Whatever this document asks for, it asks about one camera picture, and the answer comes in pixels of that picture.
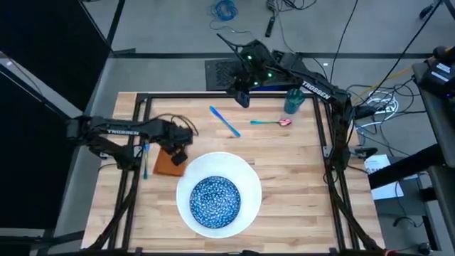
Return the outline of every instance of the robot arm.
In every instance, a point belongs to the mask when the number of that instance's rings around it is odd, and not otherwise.
[[[193,143],[193,129],[159,118],[135,122],[103,117],[77,117],[68,122],[67,138],[71,142],[80,146],[87,145],[98,156],[100,153],[113,156],[119,169],[135,170],[140,167],[140,159],[134,155],[132,146],[117,145],[101,137],[101,134],[135,135],[148,143],[156,142],[172,156],[175,165],[187,159],[185,147]]]
[[[354,118],[349,93],[329,83],[321,74],[308,70],[298,54],[270,53],[258,40],[238,45],[218,36],[234,51],[242,64],[242,70],[234,74],[235,81],[227,93],[234,96],[243,107],[250,105],[250,90],[265,87],[264,82],[275,77],[290,82],[291,87],[305,88],[328,103],[333,130],[333,148],[328,160],[337,171],[344,170],[350,157],[348,130]]]

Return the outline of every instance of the pink object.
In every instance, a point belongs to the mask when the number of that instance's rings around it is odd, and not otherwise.
[[[281,119],[278,121],[278,124],[280,127],[285,127],[285,126],[288,126],[292,123],[292,120],[290,120],[289,118],[285,118],[285,119]]]

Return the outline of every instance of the blue speckled bowl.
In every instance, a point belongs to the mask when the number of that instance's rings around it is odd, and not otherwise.
[[[227,178],[205,178],[191,192],[190,210],[193,217],[204,227],[225,227],[239,213],[239,191]]]

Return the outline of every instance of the brown sponge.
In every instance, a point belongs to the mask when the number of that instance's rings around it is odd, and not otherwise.
[[[175,166],[171,160],[171,156],[168,155],[163,149],[159,150],[154,167],[154,174],[183,176],[185,168],[186,161],[178,166]]]

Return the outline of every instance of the white label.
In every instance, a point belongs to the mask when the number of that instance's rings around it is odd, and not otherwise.
[[[443,77],[442,75],[440,75],[440,74],[438,74],[438,73],[436,73],[436,72],[432,72],[432,75],[434,75],[435,77],[437,77],[437,78],[443,80],[444,82],[448,82],[448,81],[449,81],[449,79]]]
[[[110,134],[120,134],[120,135],[139,135],[137,131],[122,131],[122,130],[107,130]]]
[[[445,73],[450,73],[450,67],[447,67],[446,65],[440,63],[436,66],[436,68],[444,71]]]
[[[307,90],[310,90],[314,93],[316,93],[317,95],[321,96],[322,98],[328,100],[330,99],[330,95],[328,95],[327,93],[321,91],[320,89],[314,87],[314,85],[312,85],[311,83],[309,82],[306,82],[304,81],[301,86],[305,87]]]

